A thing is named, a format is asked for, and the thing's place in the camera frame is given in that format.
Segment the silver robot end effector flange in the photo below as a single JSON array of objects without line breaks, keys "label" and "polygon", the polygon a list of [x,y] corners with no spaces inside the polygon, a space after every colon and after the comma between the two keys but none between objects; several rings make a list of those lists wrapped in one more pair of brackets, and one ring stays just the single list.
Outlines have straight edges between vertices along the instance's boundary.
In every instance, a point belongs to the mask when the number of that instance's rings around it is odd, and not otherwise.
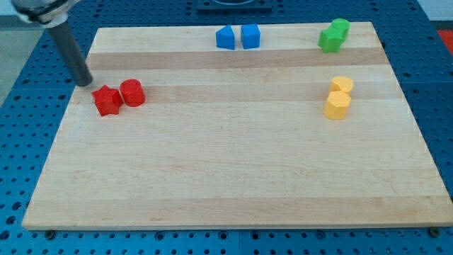
[{"label": "silver robot end effector flange", "polygon": [[56,27],[68,19],[69,10],[80,0],[11,0],[18,17],[43,28]]}]

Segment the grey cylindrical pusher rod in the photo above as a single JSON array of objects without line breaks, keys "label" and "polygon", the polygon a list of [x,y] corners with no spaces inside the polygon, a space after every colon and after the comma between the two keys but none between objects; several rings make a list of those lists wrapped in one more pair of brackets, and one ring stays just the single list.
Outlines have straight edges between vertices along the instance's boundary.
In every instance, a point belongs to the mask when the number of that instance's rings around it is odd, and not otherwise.
[{"label": "grey cylindrical pusher rod", "polygon": [[93,77],[68,22],[65,21],[55,27],[47,28],[46,31],[53,40],[75,84],[77,86],[90,85]]}]

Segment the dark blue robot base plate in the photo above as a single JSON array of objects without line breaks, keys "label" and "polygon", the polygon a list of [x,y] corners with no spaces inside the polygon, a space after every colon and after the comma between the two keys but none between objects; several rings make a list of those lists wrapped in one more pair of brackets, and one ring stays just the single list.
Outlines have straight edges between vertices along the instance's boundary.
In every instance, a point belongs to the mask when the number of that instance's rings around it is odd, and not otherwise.
[{"label": "dark blue robot base plate", "polygon": [[196,9],[201,11],[269,11],[273,0],[196,0]]}]

